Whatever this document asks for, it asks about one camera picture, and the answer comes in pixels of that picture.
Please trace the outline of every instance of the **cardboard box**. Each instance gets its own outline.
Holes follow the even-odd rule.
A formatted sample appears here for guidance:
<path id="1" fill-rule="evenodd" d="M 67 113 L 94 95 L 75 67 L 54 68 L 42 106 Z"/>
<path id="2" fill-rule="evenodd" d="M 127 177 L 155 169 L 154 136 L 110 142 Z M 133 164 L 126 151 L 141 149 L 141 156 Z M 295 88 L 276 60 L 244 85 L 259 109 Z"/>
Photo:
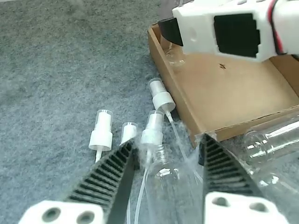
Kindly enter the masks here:
<path id="1" fill-rule="evenodd" d="M 225 140 L 299 111 L 299 62 L 292 56 L 254 63 L 192 54 L 175 68 L 161 46 L 158 25 L 148 30 L 148 38 L 151 56 L 192 137 L 215 131 L 218 140 Z"/>

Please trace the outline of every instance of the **spray nozzle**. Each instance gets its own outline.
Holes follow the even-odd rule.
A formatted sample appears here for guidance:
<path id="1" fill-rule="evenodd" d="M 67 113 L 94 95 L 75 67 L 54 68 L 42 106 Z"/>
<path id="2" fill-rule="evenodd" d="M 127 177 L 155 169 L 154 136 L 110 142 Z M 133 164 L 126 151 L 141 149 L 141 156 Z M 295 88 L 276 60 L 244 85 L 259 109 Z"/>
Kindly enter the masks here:
<path id="1" fill-rule="evenodd" d="M 122 125 L 121 144 L 129 141 L 137 135 L 138 125 L 134 122 L 126 122 Z"/>
<path id="2" fill-rule="evenodd" d="M 150 146 L 158 146 L 163 141 L 163 122 L 164 113 L 161 111 L 149 112 L 148 123 L 145 130 L 142 132 L 141 144 Z"/>
<path id="3" fill-rule="evenodd" d="M 163 111 L 166 115 L 174 110 L 174 103 L 170 93 L 166 90 L 161 79 L 153 78 L 149 81 L 149 89 L 153 97 L 153 104 L 156 110 Z"/>
<path id="4" fill-rule="evenodd" d="M 96 162 L 100 159 L 102 151 L 109 151 L 112 147 L 112 115 L 109 110 L 99 110 L 94 130 L 90 136 L 89 148 L 96 150 Z"/>

